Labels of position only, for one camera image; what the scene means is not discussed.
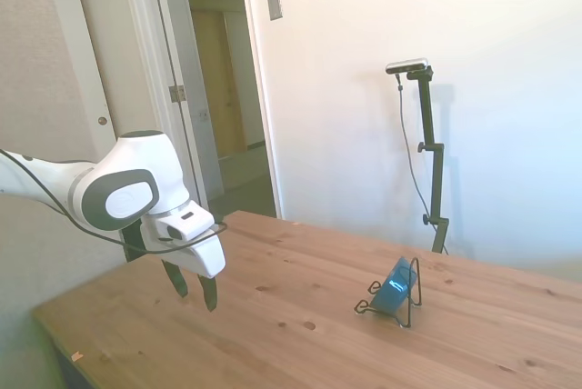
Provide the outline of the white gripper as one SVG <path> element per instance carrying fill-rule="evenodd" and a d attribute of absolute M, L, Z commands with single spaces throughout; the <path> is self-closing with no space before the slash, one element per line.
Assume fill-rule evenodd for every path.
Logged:
<path fill-rule="evenodd" d="M 179 267 L 198 274 L 209 312 L 218 302 L 215 276 L 226 266 L 214 226 L 214 217 L 194 201 L 162 214 L 147 214 L 141 225 L 145 249 L 163 259 L 166 274 L 181 298 L 188 295 L 188 286 Z"/>

